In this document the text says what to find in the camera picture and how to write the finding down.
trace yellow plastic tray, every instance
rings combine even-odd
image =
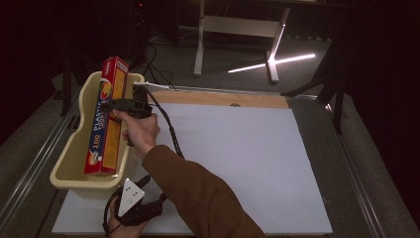
[[[126,178],[129,178],[133,174],[138,163],[136,156],[132,155],[132,149],[127,146],[127,142],[121,137],[116,175],[101,178],[86,176],[83,173],[100,79],[100,71],[90,74],[80,91],[80,125],[77,131],[68,139],[50,174],[50,181],[56,188],[73,189],[76,191],[114,191],[118,185],[122,184]],[[145,79],[140,74],[129,73],[126,98],[133,98],[131,85],[134,81],[143,82]],[[126,129],[127,126],[123,123],[122,130]]]

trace table leg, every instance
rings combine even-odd
[[[280,44],[281,36],[283,35],[289,12],[290,8],[285,8],[283,10],[283,14],[281,16],[280,21],[280,28],[277,30],[277,34],[274,40],[272,41],[271,50],[266,53],[266,65],[268,68],[269,77],[271,78],[271,82],[273,83],[278,83],[277,67],[275,65],[275,54],[277,53],[278,45]]]
[[[204,19],[204,1],[200,1],[200,19],[198,20],[198,48],[197,55],[195,56],[194,75],[201,75],[201,68],[203,65],[203,19]]]

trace white surface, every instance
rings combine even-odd
[[[332,228],[290,109],[163,104],[187,160],[224,179],[268,235],[325,234]],[[164,118],[157,141],[173,148]],[[137,167],[140,179],[146,172]],[[160,190],[151,181],[145,200]],[[101,233],[108,196],[87,199],[70,191],[52,232]],[[145,234],[189,234],[173,203]]]

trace jacket sleeve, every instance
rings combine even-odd
[[[197,237],[265,237],[229,186],[167,146],[156,146],[143,167]]]

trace metal rail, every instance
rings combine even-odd
[[[73,110],[77,108],[77,97],[78,91],[75,93],[71,100],[72,106],[70,110],[64,117],[59,118],[58,122],[53,127],[52,132],[47,137],[46,141],[33,159],[32,163],[16,183],[12,194],[9,196],[4,206],[2,207],[0,211],[0,237],[5,235],[10,223],[12,222],[16,213],[19,211],[19,208],[30,192],[40,172],[49,160],[55,145],[60,139],[63,131],[66,129],[65,125],[70,121]]]

